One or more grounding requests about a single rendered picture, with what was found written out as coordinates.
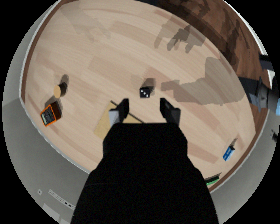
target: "gray floor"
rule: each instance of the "gray floor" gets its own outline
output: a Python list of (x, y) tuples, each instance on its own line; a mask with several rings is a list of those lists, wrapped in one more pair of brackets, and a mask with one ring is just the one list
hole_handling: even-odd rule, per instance
[[(2, 121), (9, 153), (5, 159), (10, 164), (8, 166), (9, 182), (7, 182), (12, 184), (5, 186), (5, 193), (10, 197), (5, 199), (4, 203), (7, 211), (16, 209), (16, 211), (24, 212), (24, 215), (20, 217), (16, 214), (13, 217), (9, 216), (12, 223), (16, 223), (15, 220), (41, 223), (43, 220), (47, 221), (48, 215), (52, 217), (48, 222), (56, 220), (62, 224), (70, 223), (74, 206), (88, 176), (85, 171), (54, 150), (42, 137), (19, 100), (19, 78), (25, 52), (32, 35), (47, 11), (33, 24), (18, 47), (4, 89)], [(249, 215), (256, 214), (263, 217), (265, 209), (269, 209), (271, 199), (277, 192), (273, 185), (272, 175), (268, 177), (272, 174), (273, 168), (269, 169), (269, 174), (266, 175), (264, 181), (262, 179), (270, 165), (276, 146), (269, 133), (271, 129), (274, 129), (278, 134), (279, 124), (280, 118), (269, 112), (263, 134), (250, 156), (227, 182), (211, 194), (220, 223), (226, 222), (241, 207), (242, 209), (234, 217), (238, 217), (241, 213), (248, 214), (248, 218)], [(258, 191), (254, 197), (250, 198), (257, 188)]]

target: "blue object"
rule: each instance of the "blue object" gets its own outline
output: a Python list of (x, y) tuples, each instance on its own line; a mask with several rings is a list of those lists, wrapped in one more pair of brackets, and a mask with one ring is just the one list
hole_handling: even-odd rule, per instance
[(234, 148), (232, 146), (229, 146), (226, 153), (223, 156), (223, 159), (225, 161), (228, 161), (230, 159), (230, 157), (232, 156), (233, 152), (234, 152)]
[(276, 116), (280, 116), (280, 98), (278, 99), (278, 102), (277, 102)]

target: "black die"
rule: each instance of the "black die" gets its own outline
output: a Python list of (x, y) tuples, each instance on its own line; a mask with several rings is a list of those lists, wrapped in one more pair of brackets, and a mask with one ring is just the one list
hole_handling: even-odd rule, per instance
[(150, 98), (150, 88), (149, 87), (142, 87), (140, 88), (140, 98)]

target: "wooden table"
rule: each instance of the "wooden table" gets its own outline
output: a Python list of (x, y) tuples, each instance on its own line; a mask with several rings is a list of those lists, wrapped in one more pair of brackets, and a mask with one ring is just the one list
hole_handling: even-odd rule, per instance
[[(44, 127), (39, 114), (65, 74), (62, 118)], [(154, 94), (140, 99), (148, 78), (155, 80)], [(251, 108), (224, 56), (177, 16), (128, 0), (62, 5), (41, 33), (26, 77), (25, 107), (34, 123), (88, 170), (102, 159), (107, 111), (114, 104), (129, 98), (131, 116), (124, 122), (161, 123), (162, 97), (181, 109), (179, 127), (194, 166), (204, 178), (222, 178), (255, 135)], [(236, 138), (226, 162), (223, 155)]]

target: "orange and black object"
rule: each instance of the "orange and black object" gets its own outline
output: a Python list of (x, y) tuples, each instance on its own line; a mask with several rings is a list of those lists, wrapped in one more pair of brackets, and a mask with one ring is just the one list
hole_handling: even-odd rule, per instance
[(61, 111), (57, 101), (48, 105), (40, 114), (43, 124), (47, 127), (61, 118)]

